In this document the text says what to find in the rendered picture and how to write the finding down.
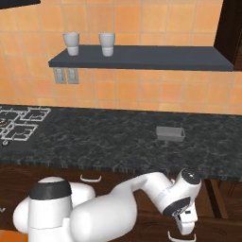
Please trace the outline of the dark wooden open drawer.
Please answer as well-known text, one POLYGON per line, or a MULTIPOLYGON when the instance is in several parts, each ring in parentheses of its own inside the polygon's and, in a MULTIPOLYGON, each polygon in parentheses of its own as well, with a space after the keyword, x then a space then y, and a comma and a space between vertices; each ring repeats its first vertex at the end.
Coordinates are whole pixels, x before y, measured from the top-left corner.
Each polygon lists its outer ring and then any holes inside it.
POLYGON ((162 216, 143 191, 138 201, 138 242, 170 242, 167 232, 178 239, 197 242, 242 242, 242 182, 204 180, 196 198, 199 220, 194 231, 181 235, 172 217, 162 216))

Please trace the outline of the black extractor hood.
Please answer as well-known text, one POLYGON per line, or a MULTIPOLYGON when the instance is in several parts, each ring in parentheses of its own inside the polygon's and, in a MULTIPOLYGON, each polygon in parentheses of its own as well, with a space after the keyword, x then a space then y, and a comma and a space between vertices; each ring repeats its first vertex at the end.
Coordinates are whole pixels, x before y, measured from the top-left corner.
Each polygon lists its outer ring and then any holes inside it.
POLYGON ((0 0, 0 9, 11 9, 40 4, 41 0, 0 0))

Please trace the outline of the dark wooden wall cupboard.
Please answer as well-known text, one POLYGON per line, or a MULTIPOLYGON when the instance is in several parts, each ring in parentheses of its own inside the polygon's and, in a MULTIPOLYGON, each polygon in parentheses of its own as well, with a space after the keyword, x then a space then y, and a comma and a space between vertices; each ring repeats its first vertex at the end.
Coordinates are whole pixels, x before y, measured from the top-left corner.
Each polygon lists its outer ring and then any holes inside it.
POLYGON ((242 71, 242 0, 223 0, 214 47, 242 71))

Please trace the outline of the grey wall socket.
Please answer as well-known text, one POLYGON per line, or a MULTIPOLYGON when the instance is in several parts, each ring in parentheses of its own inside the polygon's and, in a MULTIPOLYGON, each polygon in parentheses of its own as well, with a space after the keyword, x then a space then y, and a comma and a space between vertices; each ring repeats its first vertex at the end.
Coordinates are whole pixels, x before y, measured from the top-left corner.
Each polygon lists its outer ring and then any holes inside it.
POLYGON ((66 74, 69 84, 79 84, 77 68, 67 68, 66 74))
POLYGON ((64 69, 63 68, 55 67, 53 69, 53 72, 54 72, 55 82, 56 83, 64 84, 66 82, 66 77, 65 77, 65 73, 64 73, 64 69))

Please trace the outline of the white cup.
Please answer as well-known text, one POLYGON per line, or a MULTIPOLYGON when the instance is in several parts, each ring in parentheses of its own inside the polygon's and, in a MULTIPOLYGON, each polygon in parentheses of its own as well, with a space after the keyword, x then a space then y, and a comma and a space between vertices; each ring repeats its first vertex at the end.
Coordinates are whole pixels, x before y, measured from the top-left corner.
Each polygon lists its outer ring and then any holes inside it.
POLYGON ((67 52, 70 56, 78 55, 79 34, 77 32, 65 32, 62 34, 67 52))
POLYGON ((98 35, 102 54, 104 57, 111 57, 113 55, 115 34, 114 33, 100 33, 98 35))

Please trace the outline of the dark grey wall shelf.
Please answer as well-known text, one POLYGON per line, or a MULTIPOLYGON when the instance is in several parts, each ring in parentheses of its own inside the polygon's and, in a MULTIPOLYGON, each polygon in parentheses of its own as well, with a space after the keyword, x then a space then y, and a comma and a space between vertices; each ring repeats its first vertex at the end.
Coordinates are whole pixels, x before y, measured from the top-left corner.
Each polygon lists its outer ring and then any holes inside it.
POLYGON ((63 50, 50 67, 232 72, 233 65, 212 46, 116 45, 104 57, 100 45, 81 45, 77 56, 63 50))

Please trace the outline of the dark wooden drawer front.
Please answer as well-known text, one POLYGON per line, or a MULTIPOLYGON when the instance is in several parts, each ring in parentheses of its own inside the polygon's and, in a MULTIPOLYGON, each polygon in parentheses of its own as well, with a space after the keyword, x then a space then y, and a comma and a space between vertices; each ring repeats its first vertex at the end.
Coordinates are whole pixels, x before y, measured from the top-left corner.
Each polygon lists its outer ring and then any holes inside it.
POLYGON ((0 228, 13 230, 12 215, 20 201, 28 196, 35 182, 45 177, 62 177, 70 182, 85 179, 98 179, 90 183, 98 196, 108 194, 117 184, 136 177, 135 174, 73 168, 53 168, 31 165, 0 164, 0 228))

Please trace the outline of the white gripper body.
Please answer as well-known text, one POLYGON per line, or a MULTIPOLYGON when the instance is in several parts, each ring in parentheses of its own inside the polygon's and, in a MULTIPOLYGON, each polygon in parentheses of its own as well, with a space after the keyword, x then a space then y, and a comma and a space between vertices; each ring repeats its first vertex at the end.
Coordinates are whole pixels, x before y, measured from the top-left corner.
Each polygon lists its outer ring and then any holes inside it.
POLYGON ((195 224, 198 221, 198 219, 192 218, 191 220, 187 220, 187 219, 183 219, 181 218, 180 221, 180 232, 182 235, 188 235, 191 232, 193 232, 194 228, 195 228, 195 224))

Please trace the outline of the grey rectangular tray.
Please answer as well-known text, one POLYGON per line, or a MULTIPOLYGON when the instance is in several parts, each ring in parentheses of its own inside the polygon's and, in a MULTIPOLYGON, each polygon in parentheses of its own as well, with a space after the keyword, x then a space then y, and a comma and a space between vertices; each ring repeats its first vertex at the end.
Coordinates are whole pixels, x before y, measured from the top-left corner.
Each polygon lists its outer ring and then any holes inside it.
POLYGON ((182 142, 185 138, 184 128, 157 127, 156 135, 159 140, 182 142))

